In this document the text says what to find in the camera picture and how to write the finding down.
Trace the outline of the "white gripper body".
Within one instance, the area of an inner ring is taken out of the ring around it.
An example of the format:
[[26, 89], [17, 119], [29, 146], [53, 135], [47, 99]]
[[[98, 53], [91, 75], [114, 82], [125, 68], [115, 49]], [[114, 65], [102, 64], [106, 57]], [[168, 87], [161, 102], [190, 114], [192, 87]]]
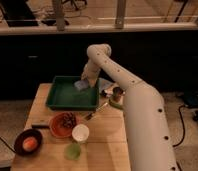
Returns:
[[90, 87], [94, 87], [98, 78], [98, 68], [94, 65], [86, 64], [81, 74], [81, 79], [86, 79]]

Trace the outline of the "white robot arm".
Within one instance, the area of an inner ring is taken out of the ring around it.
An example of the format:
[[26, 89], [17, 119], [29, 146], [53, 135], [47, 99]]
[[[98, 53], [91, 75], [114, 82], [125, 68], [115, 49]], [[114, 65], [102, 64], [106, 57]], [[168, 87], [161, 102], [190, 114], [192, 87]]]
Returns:
[[94, 86], [103, 70], [125, 92], [123, 112], [131, 171], [179, 171], [162, 95], [113, 61], [108, 44], [90, 45], [87, 56], [82, 79]]

